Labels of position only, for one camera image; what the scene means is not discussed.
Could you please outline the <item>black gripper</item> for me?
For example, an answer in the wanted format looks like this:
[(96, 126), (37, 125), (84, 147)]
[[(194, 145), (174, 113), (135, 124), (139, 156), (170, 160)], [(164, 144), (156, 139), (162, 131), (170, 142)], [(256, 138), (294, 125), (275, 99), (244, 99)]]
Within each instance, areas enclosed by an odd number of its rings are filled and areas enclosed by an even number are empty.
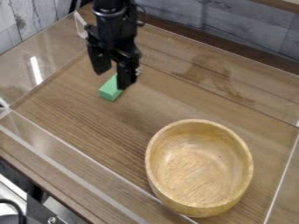
[(136, 46), (136, 10), (93, 10), (96, 24), (87, 24), (88, 57), (96, 75), (116, 62), (116, 87), (126, 90), (136, 83), (136, 69), (142, 53)]

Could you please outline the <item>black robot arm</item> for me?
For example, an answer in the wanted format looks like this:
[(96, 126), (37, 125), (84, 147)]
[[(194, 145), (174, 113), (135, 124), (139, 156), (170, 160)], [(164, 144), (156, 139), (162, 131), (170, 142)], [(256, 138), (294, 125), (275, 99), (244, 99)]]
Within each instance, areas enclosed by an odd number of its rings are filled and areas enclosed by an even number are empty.
[(87, 47), (93, 71), (101, 75), (116, 62), (116, 88), (126, 90), (136, 83), (142, 58), (136, 46), (138, 9), (135, 0), (93, 0), (96, 24), (87, 24)]

